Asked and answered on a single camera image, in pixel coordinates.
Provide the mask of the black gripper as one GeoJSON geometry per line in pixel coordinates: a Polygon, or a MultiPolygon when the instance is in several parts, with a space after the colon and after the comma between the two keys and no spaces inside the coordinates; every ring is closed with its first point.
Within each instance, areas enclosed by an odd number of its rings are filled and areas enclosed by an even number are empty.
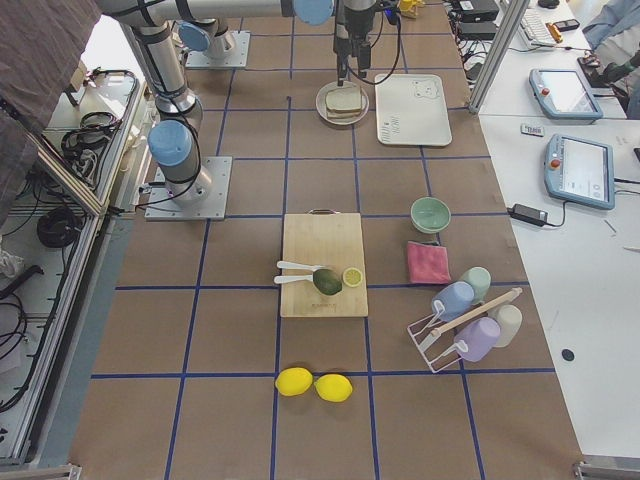
{"type": "Polygon", "coordinates": [[[357,55],[359,70],[371,68],[369,34],[375,16],[374,0],[340,0],[335,3],[333,47],[336,53],[337,86],[342,87],[348,72],[348,57],[357,55]]]}
{"type": "Polygon", "coordinates": [[[397,25],[399,21],[399,0],[383,0],[382,12],[390,25],[397,25]]]}

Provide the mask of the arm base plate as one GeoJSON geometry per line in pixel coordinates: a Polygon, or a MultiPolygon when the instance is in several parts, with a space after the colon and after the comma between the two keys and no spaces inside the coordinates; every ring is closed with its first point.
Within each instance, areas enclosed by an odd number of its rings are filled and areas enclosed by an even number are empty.
{"type": "Polygon", "coordinates": [[[210,37],[207,34],[187,40],[187,69],[229,70],[247,66],[251,35],[249,31],[227,31],[210,37]]]}
{"type": "Polygon", "coordinates": [[[226,216],[231,178],[230,156],[204,157],[200,174],[191,185],[167,183],[163,172],[156,168],[154,181],[160,186],[150,190],[144,217],[147,221],[222,221],[226,216]]]}

